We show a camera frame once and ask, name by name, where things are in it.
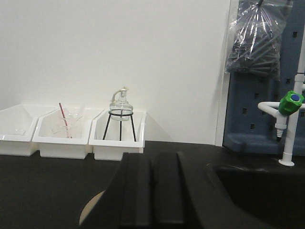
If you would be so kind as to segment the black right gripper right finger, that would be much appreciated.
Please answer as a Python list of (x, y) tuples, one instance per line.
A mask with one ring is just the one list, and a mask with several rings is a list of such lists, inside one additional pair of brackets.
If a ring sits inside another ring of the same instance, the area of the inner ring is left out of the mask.
[(211, 166), (181, 152), (159, 153), (153, 164), (153, 213), (159, 229), (270, 229), (235, 207)]

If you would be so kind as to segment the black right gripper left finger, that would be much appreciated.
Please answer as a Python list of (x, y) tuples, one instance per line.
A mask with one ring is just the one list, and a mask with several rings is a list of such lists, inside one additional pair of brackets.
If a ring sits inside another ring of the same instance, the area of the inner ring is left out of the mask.
[(124, 153), (120, 166), (81, 229), (149, 229), (152, 226), (151, 164), (143, 154)]

